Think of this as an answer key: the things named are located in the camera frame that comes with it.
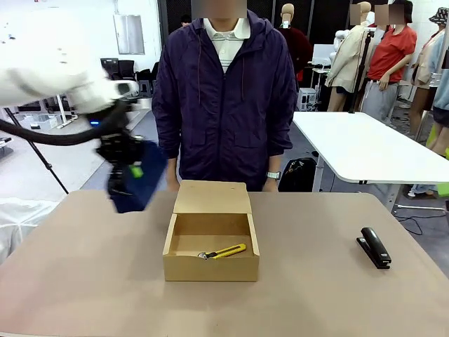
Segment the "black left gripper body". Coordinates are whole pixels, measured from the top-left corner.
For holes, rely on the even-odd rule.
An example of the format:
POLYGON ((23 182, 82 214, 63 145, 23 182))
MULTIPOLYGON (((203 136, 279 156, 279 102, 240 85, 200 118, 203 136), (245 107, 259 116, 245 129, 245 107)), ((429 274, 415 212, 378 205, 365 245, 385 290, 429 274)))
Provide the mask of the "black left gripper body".
POLYGON ((128 124, 128 112, 134 101, 115 101, 114 105, 97 113, 98 126, 105 128, 100 136, 98 154, 113 165, 131 165, 140 162, 143 139, 134 136, 128 124))

